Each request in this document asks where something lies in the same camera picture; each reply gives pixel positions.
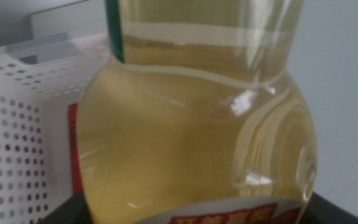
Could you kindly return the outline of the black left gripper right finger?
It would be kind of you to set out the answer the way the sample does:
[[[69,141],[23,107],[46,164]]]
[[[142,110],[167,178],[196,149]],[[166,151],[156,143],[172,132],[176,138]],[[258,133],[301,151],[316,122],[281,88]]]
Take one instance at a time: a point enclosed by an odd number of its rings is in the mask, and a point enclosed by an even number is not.
[[[358,224],[358,217],[314,193],[300,224]]]

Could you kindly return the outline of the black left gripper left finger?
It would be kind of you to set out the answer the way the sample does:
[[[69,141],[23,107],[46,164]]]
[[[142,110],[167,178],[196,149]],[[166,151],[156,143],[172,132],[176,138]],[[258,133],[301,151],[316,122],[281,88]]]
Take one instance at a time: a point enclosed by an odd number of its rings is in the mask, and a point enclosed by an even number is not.
[[[93,224],[83,190],[42,218],[39,224]]]

